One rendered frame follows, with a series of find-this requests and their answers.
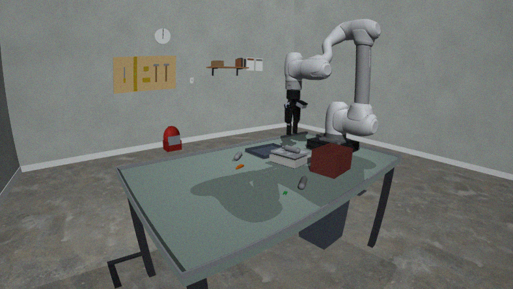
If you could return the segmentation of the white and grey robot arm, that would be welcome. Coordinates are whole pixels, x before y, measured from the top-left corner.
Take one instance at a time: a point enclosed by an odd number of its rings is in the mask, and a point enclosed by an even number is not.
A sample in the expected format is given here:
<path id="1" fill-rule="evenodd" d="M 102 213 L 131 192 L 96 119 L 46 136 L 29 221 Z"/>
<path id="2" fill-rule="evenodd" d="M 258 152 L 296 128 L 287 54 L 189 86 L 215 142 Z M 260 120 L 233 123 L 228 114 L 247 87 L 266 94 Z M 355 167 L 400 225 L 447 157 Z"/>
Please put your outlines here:
<path id="1" fill-rule="evenodd" d="M 380 33 L 380 25 L 375 21 L 369 19 L 347 21 L 336 26 L 323 41 L 323 55 L 315 55 L 303 60 L 300 53 L 287 54 L 284 63 L 285 89 L 301 90 L 302 79 L 322 80 L 331 75 L 332 46 L 345 40 L 354 40 L 356 45 L 354 102 L 349 109 L 344 102 L 329 104 L 326 113 L 326 131 L 320 133 L 321 137 L 318 140 L 341 145 L 351 142 L 351 139 L 346 138 L 346 133 L 360 137 L 376 133 L 378 119 L 369 104 L 370 68 L 371 47 Z"/>

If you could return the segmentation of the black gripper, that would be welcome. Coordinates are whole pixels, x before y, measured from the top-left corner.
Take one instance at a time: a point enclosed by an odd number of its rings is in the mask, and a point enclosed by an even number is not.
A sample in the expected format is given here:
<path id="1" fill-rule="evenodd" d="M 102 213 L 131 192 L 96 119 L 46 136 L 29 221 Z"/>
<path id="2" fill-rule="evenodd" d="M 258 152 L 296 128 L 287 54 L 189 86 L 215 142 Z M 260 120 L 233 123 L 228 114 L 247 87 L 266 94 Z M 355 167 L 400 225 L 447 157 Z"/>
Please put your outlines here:
<path id="1" fill-rule="evenodd" d="M 286 122 L 286 134 L 298 133 L 298 122 L 300 121 L 301 108 L 295 106 L 295 100 L 300 100 L 300 90 L 286 90 L 286 99 L 288 103 L 284 104 L 284 121 Z M 294 108 L 295 107 L 295 108 Z M 292 115 L 293 115 L 293 131 L 292 131 Z"/>

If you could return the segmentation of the grey metal gas cylinder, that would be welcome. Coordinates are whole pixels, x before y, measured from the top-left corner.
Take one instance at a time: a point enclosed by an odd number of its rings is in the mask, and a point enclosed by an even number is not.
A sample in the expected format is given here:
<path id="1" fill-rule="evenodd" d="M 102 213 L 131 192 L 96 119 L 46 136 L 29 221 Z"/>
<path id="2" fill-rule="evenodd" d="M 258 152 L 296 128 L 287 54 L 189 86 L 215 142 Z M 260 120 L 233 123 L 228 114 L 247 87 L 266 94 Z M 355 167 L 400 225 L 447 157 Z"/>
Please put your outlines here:
<path id="1" fill-rule="evenodd" d="M 301 180 L 298 185 L 299 189 L 304 189 L 306 186 L 306 183 L 307 183 L 307 177 L 306 176 L 301 177 Z"/>

